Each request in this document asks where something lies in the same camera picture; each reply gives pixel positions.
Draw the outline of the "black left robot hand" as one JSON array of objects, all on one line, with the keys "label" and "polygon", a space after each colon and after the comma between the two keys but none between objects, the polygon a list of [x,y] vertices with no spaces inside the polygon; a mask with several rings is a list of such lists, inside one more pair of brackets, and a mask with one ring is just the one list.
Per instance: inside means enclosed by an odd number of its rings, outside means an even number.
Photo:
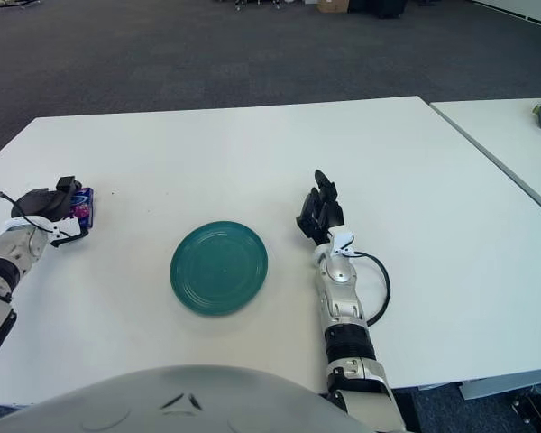
[{"label": "black left robot hand", "polygon": [[89,234],[93,226],[94,190],[74,176],[60,177],[55,189],[33,189],[13,205],[11,217],[40,228],[59,247]]}]

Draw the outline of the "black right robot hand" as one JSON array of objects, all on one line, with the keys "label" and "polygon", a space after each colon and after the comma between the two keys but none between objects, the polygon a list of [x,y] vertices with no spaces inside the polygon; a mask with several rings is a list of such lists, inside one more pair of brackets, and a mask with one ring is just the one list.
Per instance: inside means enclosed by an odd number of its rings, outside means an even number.
[{"label": "black right robot hand", "polygon": [[328,244],[329,229],[344,224],[344,213],[336,185],[321,170],[315,170],[314,176],[316,186],[307,194],[296,223],[315,245]]}]

